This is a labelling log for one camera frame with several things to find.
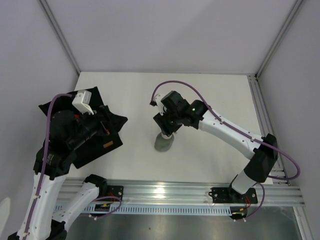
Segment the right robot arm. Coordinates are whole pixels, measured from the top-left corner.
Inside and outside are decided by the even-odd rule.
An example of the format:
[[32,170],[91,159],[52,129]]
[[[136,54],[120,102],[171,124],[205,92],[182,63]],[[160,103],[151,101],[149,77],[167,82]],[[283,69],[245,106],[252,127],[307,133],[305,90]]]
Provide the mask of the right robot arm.
[[221,116],[215,116],[201,100],[188,103],[178,92],[171,91],[153,96],[150,105],[158,108],[153,118],[160,127],[154,142],[156,151],[167,152],[174,142],[174,134],[185,126],[214,135],[249,160],[227,189],[227,198],[232,203],[244,199],[254,184],[265,182],[278,159],[275,136],[261,136],[239,128]]

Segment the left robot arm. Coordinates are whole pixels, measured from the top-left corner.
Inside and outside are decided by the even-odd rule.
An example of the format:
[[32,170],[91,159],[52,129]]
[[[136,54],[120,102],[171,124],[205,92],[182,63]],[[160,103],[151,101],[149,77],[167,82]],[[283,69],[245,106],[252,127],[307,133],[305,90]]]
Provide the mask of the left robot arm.
[[20,229],[9,236],[11,240],[64,240],[87,205],[101,200],[121,201],[110,194],[104,177],[91,174],[71,200],[54,211],[71,166],[81,168],[120,147],[119,132],[128,119],[112,113],[106,105],[91,113],[75,107],[49,109],[47,119],[48,132],[33,167],[27,213]]

